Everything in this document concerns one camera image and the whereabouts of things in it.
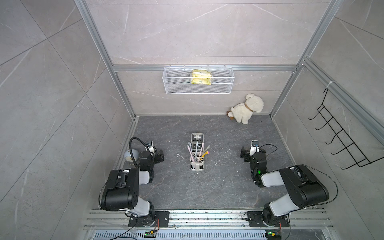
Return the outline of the cream toothbrush holder organizer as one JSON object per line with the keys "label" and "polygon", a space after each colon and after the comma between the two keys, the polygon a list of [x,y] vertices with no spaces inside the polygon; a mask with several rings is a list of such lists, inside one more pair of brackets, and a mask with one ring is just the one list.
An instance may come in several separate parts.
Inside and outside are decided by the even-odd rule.
{"label": "cream toothbrush holder organizer", "polygon": [[188,145],[191,147],[191,150],[196,157],[195,161],[191,162],[191,156],[190,156],[190,168],[194,172],[201,172],[204,169],[205,156],[203,158],[199,157],[201,145],[203,142],[204,142],[204,134],[203,133],[192,133],[191,134],[191,140],[188,142]]}

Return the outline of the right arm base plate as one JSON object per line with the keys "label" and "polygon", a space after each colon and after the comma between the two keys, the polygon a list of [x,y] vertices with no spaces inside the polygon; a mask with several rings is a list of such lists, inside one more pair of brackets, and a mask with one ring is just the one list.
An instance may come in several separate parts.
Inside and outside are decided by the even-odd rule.
{"label": "right arm base plate", "polygon": [[276,217],[271,213],[263,211],[248,211],[245,213],[244,219],[249,223],[250,227],[289,227],[290,222],[288,216]]}

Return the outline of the pink toothbrush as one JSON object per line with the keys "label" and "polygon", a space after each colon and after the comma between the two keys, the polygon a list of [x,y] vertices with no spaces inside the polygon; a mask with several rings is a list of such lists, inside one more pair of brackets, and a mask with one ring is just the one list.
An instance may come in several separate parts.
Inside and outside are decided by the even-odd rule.
{"label": "pink toothbrush", "polygon": [[191,162],[194,162],[196,157],[195,155],[193,154],[192,150],[191,150],[191,147],[189,145],[187,145],[187,148],[189,150],[189,153],[190,153],[190,156],[191,156]]}
{"label": "pink toothbrush", "polygon": [[201,150],[200,150],[200,153],[199,153],[199,157],[202,156],[203,150],[204,150],[204,142],[201,145]]}

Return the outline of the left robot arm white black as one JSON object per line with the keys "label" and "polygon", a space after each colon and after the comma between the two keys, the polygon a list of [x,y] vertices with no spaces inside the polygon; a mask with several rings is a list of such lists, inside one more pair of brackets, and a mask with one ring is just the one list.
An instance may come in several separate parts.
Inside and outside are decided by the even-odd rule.
{"label": "left robot arm white black", "polygon": [[124,158],[132,162],[138,157],[138,167],[112,170],[100,199],[104,211],[125,212],[129,227],[165,228],[169,224],[169,212],[156,212],[154,205],[139,196],[139,186],[153,181],[154,165],[164,161],[164,152],[126,151]]}

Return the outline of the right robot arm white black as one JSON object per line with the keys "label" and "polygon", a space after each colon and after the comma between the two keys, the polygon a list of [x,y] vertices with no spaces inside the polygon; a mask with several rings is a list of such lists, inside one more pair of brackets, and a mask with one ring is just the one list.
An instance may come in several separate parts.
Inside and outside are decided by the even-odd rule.
{"label": "right robot arm white black", "polygon": [[329,200],[329,191],[306,165],[269,172],[267,152],[258,145],[252,145],[249,151],[242,148],[240,158],[250,164],[251,178],[256,186],[284,186],[287,190],[284,196],[264,205],[261,221],[267,227],[282,224],[291,212]]}

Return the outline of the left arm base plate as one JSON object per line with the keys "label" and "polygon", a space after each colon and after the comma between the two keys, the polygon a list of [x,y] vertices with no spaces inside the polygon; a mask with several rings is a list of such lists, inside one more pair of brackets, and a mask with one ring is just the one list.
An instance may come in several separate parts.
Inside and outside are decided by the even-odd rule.
{"label": "left arm base plate", "polygon": [[144,217],[130,216],[129,227],[136,228],[167,228],[170,220],[169,211],[155,211]]}

